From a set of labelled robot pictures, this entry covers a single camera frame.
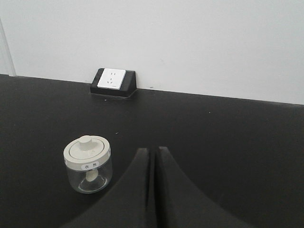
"electrical outlet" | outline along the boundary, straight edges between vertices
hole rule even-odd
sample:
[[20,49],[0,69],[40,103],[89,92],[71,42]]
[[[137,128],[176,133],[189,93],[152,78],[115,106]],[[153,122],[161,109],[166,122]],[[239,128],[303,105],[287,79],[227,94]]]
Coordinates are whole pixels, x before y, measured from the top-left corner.
[[105,68],[97,84],[98,88],[120,89],[125,76],[125,70]]

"white wall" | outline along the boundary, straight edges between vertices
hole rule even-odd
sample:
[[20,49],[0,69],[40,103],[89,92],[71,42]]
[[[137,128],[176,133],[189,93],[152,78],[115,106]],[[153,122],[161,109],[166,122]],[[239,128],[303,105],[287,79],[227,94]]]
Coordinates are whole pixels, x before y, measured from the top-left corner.
[[303,0],[0,0],[20,76],[304,104]]
[[8,72],[6,70],[6,67],[5,67],[5,61],[4,61],[4,58],[3,58],[1,48],[0,48],[0,74],[4,74],[4,75],[8,74]]

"white plastic lid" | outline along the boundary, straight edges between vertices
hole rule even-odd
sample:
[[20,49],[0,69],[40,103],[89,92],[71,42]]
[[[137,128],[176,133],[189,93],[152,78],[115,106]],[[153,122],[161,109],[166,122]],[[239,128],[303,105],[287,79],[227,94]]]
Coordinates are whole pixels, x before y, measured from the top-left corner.
[[77,171],[97,168],[111,156],[109,142],[100,136],[85,135],[70,142],[63,151],[67,167]]

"jar label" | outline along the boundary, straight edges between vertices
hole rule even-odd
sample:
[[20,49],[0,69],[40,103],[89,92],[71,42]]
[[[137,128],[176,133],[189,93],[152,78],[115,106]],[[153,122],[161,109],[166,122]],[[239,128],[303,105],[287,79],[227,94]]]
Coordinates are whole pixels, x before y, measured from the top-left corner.
[[81,166],[81,169],[82,170],[91,170],[91,169],[94,169],[94,168],[97,168],[99,166],[99,162],[98,161],[95,161],[93,163],[89,163],[89,164],[84,164]]

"lid knob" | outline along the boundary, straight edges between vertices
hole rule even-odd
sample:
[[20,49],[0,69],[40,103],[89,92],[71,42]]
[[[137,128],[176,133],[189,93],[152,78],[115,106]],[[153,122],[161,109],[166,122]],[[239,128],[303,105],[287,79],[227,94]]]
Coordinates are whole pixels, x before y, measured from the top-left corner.
[[79,147],[82,151],[90,150],[92,143],[92,137],[90,135],[84,135],[79,138]]

